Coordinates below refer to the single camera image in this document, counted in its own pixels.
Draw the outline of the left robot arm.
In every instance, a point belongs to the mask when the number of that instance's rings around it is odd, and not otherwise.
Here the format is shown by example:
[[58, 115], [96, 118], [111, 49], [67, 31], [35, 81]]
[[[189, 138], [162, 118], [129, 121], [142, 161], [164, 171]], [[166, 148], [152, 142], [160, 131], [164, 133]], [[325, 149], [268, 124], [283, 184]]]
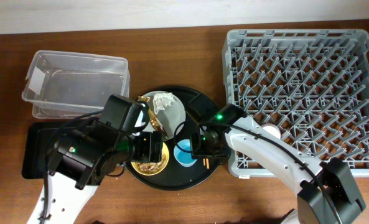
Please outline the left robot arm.
[[162, 135], [146, 132], [144, 98], [111, 95], [103, 110], [59, 127], [43, 153], [44, 186], [29, 223], [74, 223], [106, 176], [118, 165], [160, 162]]

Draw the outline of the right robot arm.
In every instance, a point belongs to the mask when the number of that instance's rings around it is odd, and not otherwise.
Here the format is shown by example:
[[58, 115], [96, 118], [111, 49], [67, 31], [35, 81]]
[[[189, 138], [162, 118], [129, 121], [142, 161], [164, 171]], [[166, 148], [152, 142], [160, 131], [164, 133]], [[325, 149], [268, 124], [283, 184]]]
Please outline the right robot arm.
[[190, 137], [192, 157], [225, 160], [232, 151], [254, 159], [297, 197], [297, 208], [283, 223], [352, 223], [366, 209], [346, 163], [303, 154], [263, 129], [247, 112], [227, 104], [222, 109], [197, 95], [187, 114], [197, 125]]

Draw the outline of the pink plastic cup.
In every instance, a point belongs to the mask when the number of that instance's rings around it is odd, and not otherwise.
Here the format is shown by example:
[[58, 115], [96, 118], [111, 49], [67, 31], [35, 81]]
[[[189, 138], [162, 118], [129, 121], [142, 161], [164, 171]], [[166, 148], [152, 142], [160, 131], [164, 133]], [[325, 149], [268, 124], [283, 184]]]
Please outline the pink plastic cup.
[[266, 124], [262, 124], [261, 127], [267, 131], [269, 134], [271, 134], [272, 136], [281, 139], [281, 132], [279, 130], [279, 128], [271, 123], [266, 123]]

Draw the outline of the light blue plastic cup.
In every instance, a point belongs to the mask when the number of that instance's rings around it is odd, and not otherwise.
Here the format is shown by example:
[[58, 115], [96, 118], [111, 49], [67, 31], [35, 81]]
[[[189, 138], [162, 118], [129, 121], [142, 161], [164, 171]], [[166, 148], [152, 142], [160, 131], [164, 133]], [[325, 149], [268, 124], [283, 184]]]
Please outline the light blue plastic cup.
[[174, 157], [176, 161], [183, 167], [191, 167], [196, 163], [196, 159], [192, 158], [190, 151], [190, 140], [183, 139], [177, 143], [174, 148]]

